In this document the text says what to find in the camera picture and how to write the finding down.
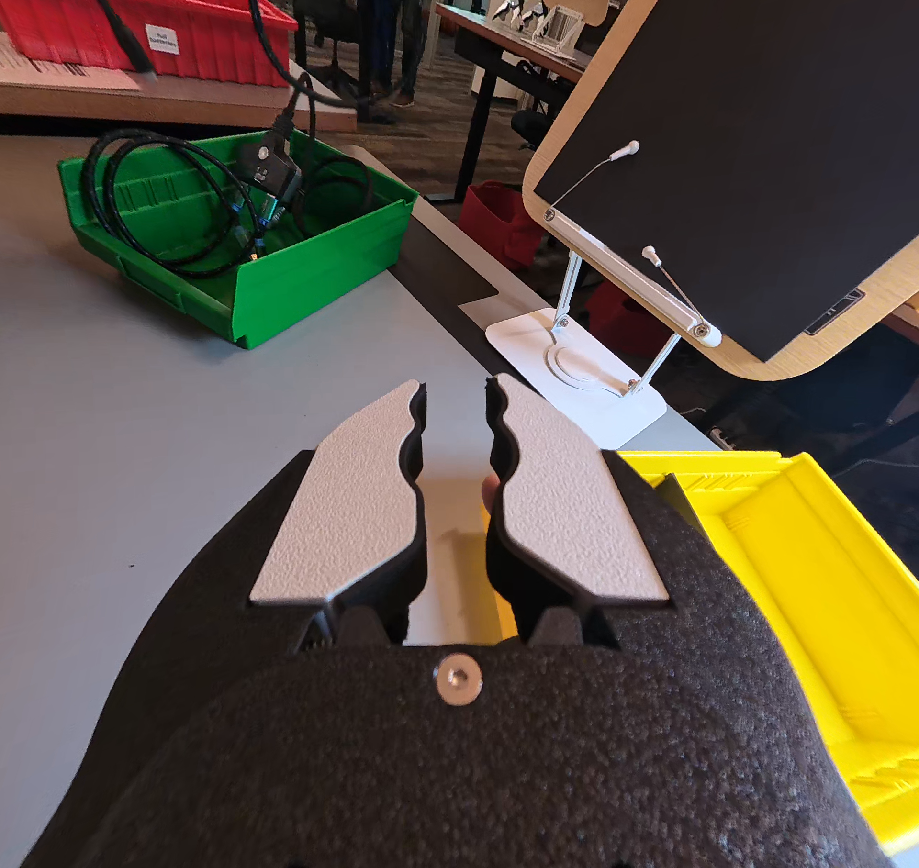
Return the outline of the green plastic bin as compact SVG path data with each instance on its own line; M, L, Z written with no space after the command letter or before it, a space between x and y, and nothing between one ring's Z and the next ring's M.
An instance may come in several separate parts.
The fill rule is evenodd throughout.
M252 349L395 265L417 192L368 167L375 208L358 215L363 193L350 185L312 192L302 233L285 210L261 243L253 242L247 208L231 211L237 198L237 154L264 131L186 142L229 168L204 162L208 181L172 149L145 147L130 153L114 179L112 202L139 245L110 236L85 204L80 173L86 158L58 163L65 208L81 246L174 310L213 333ZM307 172L313 162L337 154L321 141L309 153L309 137L295 130L293 161Z

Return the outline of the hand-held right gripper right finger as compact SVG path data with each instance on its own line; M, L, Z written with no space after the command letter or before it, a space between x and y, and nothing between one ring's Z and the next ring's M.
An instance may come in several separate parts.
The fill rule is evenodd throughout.
M486 573L524 645L616 645L672 599L604 451L507 374L486 384L497 478Z

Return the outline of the wood-rimmed black board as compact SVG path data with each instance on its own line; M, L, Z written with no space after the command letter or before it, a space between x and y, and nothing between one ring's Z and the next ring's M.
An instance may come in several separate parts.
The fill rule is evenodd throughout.
M677 331L652 247L721 369L809 373L917 294L917 0L628 0L524 200Z

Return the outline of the yellow plastic bin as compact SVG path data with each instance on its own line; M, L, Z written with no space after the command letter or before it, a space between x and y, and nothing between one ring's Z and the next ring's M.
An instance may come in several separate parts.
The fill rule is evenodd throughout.
M759 604L888 855L918 839L917 580L807 454L624 451Z

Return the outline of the red plastic bin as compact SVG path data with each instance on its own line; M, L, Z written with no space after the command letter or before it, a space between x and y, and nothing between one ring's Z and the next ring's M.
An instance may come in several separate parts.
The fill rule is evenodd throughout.
M158 75L283 87L247 0L109 0ZM97 0L1 0L2 26L29 58L135 70Z

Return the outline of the clear rack with devices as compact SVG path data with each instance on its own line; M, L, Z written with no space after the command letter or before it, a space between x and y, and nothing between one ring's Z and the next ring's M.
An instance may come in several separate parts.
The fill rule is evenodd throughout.
M492 22L520 40L556 53L571 55L583 29L583 15L545 0L504 0L492 15Z

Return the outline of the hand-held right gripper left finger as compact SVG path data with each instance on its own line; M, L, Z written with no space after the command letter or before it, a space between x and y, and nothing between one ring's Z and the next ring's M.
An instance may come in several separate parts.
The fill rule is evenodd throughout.
M401 643L427 580L426 385L410 379L316 447L249 594L257 606L315 609L337 635L347 610L374 610Z

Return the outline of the brown desk black legs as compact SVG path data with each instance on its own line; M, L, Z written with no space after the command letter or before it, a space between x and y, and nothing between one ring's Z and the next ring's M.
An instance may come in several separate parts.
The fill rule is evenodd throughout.
M457 27L456 53L483 71L455 191L426 197L429 203L442 206L461 204L473 181L497 82L505 81L558 112L590 58L583 54L566 58L539 47L522 33L492 24L483 14L443 3L435 6L435 12Z

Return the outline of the wooden desk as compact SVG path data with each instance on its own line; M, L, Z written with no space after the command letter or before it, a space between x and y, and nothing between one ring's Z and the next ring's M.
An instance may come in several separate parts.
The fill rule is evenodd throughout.
M1 88L2 116L49 116L191 126L269 127L288 103L282 88L163 75L138 94Z

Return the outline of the red bag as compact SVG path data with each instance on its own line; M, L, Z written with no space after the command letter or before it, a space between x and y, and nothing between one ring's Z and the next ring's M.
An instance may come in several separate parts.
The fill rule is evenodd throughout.
M486 181L468 188L457 226L508 270L533 265L543 228L524 206L520 192Z
M610 351L654 358L667 345L672 331L646 308L609 281L587 300L588 329Z

